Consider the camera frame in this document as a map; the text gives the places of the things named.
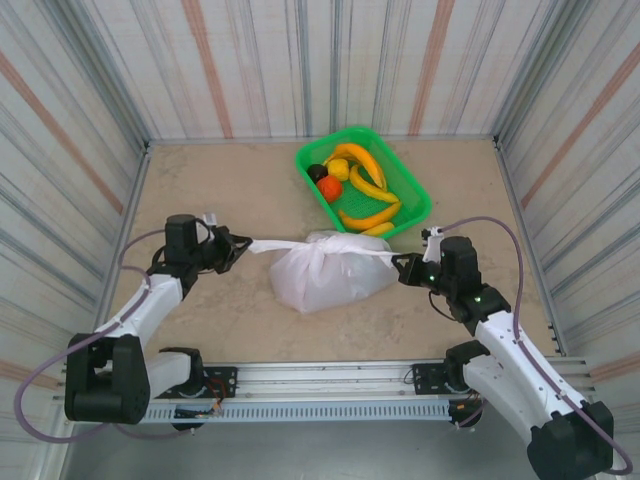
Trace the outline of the large orange curved fake fruit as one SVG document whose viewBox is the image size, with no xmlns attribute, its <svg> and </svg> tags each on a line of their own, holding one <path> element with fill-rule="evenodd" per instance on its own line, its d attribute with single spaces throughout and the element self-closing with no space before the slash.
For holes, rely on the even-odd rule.
<svg viewBox="0 0 640 480">
<path fill-rule="evenodd" d="M 351 159 L 360 164 L 368 173 L 374 184 L 382 189 L 387 190 L 387 181 L 383 170 L 372 154 L 364 147 L 355 143 L 342 143 L 335 147 L 333 153 L 323 162 L 327 165 L 331 160 L 343 158 Z"/>
</svg>

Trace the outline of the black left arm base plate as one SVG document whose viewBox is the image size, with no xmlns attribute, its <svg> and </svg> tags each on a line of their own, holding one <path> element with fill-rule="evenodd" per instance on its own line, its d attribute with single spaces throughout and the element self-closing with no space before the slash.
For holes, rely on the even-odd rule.
<svg viewBox="0 0 640 480">
<path fill-rule="evenodd" d="M 196 392 L 187 394 L 173 387 L 159 399 L 220 399 L 234 398 L 238 386 L 238 369 L 229 366 L 205 366 L 204 384 Z"/>
</svg>

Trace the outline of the orange-yellow fake banana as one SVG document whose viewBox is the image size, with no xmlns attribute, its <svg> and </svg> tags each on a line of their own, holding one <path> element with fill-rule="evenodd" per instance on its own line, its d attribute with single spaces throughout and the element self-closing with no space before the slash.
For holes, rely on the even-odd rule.
<svg viewBox="0 0 640 480">
<path fill-rule="evenodd" d="M 380 224 L 391 221 L 395 215 L 401 210 L 403 203 L 398 201 L 386 209 L 366 218 L 353 218 L 347 215 L 343 210 L 338 211 L 342 224 L 351 230 L 365 231 L 377 227 Z"/>
</svg>

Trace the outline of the green plastic basket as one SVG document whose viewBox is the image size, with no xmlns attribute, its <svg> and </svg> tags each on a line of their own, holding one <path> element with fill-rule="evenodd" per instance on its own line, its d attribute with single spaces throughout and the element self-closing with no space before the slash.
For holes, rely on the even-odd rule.
<svg viewBox="0 0 640 480">
<path fill-rule="evenodd" d="M 298 150 L 295 157 L 297 170 L 337 231 L 352 231 L 342 222 L 340 212 L 361 219 L 375 215 L 389 205 L 365 195 L 349 184 L 343 187 L 343 194 L 336 201 L 329 203 L 323 198 L 307 170 L 313 164 L 322 163 L 337 146 L 346 143 L 356 144 L 372 154 L 382 168 L 390 192 L 402 202 L 398 213 L 390 219 L 394 228 L 382 235 L 384 239 L 390 239 L 428 217 L 432 210 L 431 198 L 390 146 L 374 130 L 352 126 L 306 144 Z"/>
</svg>

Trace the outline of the red-orange fake orange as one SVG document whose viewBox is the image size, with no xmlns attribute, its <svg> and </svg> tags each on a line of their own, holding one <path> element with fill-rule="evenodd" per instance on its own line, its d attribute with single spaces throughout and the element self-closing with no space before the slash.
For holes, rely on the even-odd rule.
<svg viewBox="0 0 640 480">
<path fill-rule="evenodd" d="M 327 175 L 321 178 L 316 183 L 316 188 L 329 204 L 338 200 L 343 194 L 342 182 L 333 175 Z"/>
</svg>

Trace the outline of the white plastic bag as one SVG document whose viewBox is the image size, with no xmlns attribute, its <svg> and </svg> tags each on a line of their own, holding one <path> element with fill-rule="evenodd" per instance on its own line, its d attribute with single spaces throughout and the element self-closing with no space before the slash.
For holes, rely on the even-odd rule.
<svg viewBox="0 0 640 480">
<path fill-rule="evenodd" d="M 274 294 L 303 314 L 364 300 L 397 281 L 395 253 L 378 237 L 318 231 L 303 241 L 255 240 L 249 250 L 274 254 Z"/>
</svg>

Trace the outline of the grey metal panel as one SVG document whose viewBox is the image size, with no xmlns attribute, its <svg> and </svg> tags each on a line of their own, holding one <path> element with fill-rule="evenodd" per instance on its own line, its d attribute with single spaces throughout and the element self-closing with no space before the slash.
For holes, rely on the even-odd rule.
<svg viewBox="0 0 640 480">
<path fill-rule="evenodd" d="M 70 447 L 61 480 L 538 480 L 525 447 L 491 412 L 445 422 L 210 425 L 137 440 L 108 429 Z"/>
</svg>

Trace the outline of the aluminium mounting rail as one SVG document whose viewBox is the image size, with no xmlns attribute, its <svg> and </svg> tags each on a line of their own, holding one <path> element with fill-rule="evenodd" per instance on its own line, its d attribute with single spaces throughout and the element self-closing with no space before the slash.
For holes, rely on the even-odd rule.
<svg viewBox="0 0 640 480">
<path fill-rule="evenodd" d="M 234 398 L 309 400 L 415 396 L 412 366 L 437 360 L 371 362 L 242 363 Z M 466 394 L 430 395 L 442 398 Z"/>
</svg>

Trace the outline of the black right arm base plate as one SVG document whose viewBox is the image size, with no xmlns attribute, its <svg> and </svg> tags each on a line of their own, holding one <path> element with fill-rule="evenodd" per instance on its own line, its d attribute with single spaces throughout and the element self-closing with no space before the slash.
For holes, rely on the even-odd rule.
<svg viewBox="0 0 640 480">
<path fill-rule="evenodd" d="M 412 375 L 416 395 L 454 395 L 470 391 L 444 363 L 414 364 Z"/>
</svg>

